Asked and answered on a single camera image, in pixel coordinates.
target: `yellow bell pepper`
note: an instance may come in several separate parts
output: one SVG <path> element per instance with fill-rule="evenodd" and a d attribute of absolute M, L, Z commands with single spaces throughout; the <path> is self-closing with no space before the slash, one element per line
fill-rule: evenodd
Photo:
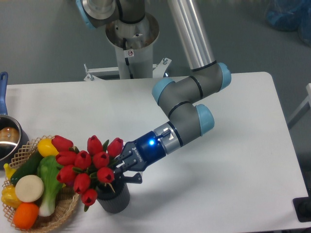
<path fill-rule="evenodd" d="M 16 169 L 11 168 L 9 164 L 4 164 L 3 168 L 5 170 L 5 176 L 8 179 L 11 179 L 12 175 L 14 174 L 14 172 L 16 172 Z"/>
<path fill-rule="evenodd" d="M 38 151 L 43 157 L 47 157 L 50 155 L 58 155 L 58 151 L 52 144 L 52 139 L 44 138 L 38 142 Z"/>
<path fill-rule="evenodd" d="M 15 194 L 15 187 L 13 185 L 8 185 L 2 190 L 1 201 L 15 209 L 22 203 L 22 201 L 17 198 Z"/>

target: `fake vegetable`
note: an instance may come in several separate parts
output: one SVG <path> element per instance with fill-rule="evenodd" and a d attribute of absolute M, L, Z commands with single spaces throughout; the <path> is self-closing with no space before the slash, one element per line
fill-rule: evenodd
<path fill-rule="evenodd" d="M 34 202 L 38 200 L 44 190 L 42 180 L 35 175 L 21 178 L 15 186 L 15 194 L 22 202 Z"/>
<path fill-rule="evenodd" d="M 52 139 L 44 138 L 38 142 L 38 151 L 43 157 L 47 157 L 50 155 L 56 156 L 58 154 L 57 149 L 52 144 Z"/>
<path fill-rule="evenodd" d="M 8 185 L 2 190 L 1 201 L 14 209 L 18 208 L 21 204 L 21 200 L 15 194 L 15 187 L 13 185 Z"/>
<path fill-rule="evenodd" d="M 4 164 L 3 168 L 5 170 L 5 176 L 8 179 L 11 179 L 12 175 L 16 172 L 16 169 L 11 168 L 9 164 Z"/>
<path fill-rule="evenodd" d="M 44 184 L 39 216 L 47 217 L 54 213 L 56 195 L 63 187 L 63 184 L 56 179 L 59 172 L 58 166 L 55 156 L 47 156 L 39 164 L 37 175 Z"/>
<path fill-rule="evenodd" d="M 22 203 L 16 209 L 13 223 L 17 228 L 29 230 L 35 223 L 39 213 L 39 207 L 34 203 Z"/>
<path fill-rule="evenodd" d="M 40 161 L 43 159 L 41 154 L 36 150 L 32 153 L 28 160 L 23 163 L 16 172 L 12 175 L 10 182 L 13 185 L 16 185 L 17 182 L 24 176 L 35 175 Z"/>

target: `metal bracket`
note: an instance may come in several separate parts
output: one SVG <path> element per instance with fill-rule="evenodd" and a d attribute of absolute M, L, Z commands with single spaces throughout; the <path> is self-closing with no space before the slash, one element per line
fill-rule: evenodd
<path fill-rule="evenodd" d="M 311 109 L 311 83 L 307 85 L 306 89 L 309 95 L 295 109 L 287 121 L 287 127 L 289 130 L 306 114 L 309 109 Z"/>
<path fill-rule="evenodd" d="M 156 78 L 168 77 L 166 70 L 171 64 L 171 62 L 172 62 L 171 59 L 163 58 L 159 64 L 153 64 L 153 78 L 156 79 Z M 84 78 L 84 81 L 105 80 L 105 78 L 100 79 L 97 76 L 109 76 L 109 75 L 119 74 L 118 67 L 88 69 L 86 64 L 84 64 L 84 68 L 86 71 L 86 76 Z"/>

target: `red tulip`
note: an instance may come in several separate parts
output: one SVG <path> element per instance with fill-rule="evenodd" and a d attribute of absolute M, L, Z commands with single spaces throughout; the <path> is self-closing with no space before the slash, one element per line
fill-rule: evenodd
<path fill-rule="evenodd" d="M 115 175 L 110 168 L 102 167 L 97 171 L 97 179 L 102 183 L 111 183 L 115 179 Z"/>
<path fill-rule="evenodd" d="M 121 154 L 122 148 L 123 148 L 123 140 L 117 137 L 107 147 L 107 152 L 109 156 L 114 158 L 119 154 Z"/>
<path fill-rule="evenodd" d="M 87 151 L 91 156 L 103 151 L 102 143 L 97 138 L 97 136 L 93 135 L 88 139 Z"/>
<path fill-rule="evenodd" d="M 73 151 L 61 151 L 56 155 L 56 161 L 63 166 L 74 164 L 77 154 Z"/>
<path fill-rule="evenodd" d="M 56 179 L 60 182 L 60 183 L 70 183 L 72 181 L 74 181 L 74 179 L 77 176 L 77 173 L 75 173 L 73 170 L 73 165 L 67 165 L 64 166 L 59 173 L 56 176 Z"/>
<path fill-rule="evenodd" d="M 93 164 L 100 169 L 109 164 L 109 155 L 106 152 L 99 152 L 93 156 Z"/>
<path fill-rule="evenodd" d="M 77 194 L 82 194 L 88 190 L 89 185 L 91 184 L 91 178 L 86 173 L 81 173 L 77 175 L 76 179 L 74 180 L 73 190 Z"/>
<path fill-rule="evenodd" d="M 88 189 L 81 195 L 81 201 L 84 205 L 90 206 L 95 203 L 97 199 L 97 192 L 95 189 Z"/>
<path fill-rule="evenodd" d="M 85 170 L 92 164 L 92 158 L 85 150 L 80 151 L 77 154 L 76 160 L 74 161 L 74 166 Z"/>
<path fill-rule="evenodd" d="M 67 151 L 70 147 L 73 147 L 73 142 L 59 135 L 52 139 L 52 144 L 58 152 Z"/>

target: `blue handle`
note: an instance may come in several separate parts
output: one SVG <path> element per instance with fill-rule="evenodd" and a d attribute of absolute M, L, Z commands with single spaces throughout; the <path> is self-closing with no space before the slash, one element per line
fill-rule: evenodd
<path fill-rule="evenodd" d="M 0 115 L 8 115 L 8 110 L 5 104 L 6 86 L 8 84 L 8 73 L 2 72 L 0 74 Z"/>

